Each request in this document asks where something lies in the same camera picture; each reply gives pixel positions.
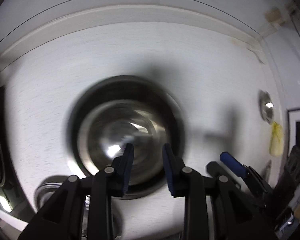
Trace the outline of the large steel plate with label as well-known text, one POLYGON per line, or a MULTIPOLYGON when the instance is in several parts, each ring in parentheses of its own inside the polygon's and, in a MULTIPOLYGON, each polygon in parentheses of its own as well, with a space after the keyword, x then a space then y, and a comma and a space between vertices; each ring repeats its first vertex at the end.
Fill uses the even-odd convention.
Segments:
POLYGON ((173 94, 158 83, 134 75, 104 79, 75 102, 66 128, 66 143, 85 176, 93 176, 134 146, 125 199, 154 193, 166 179, 162 147, 185 152, 183 113, 173 94))

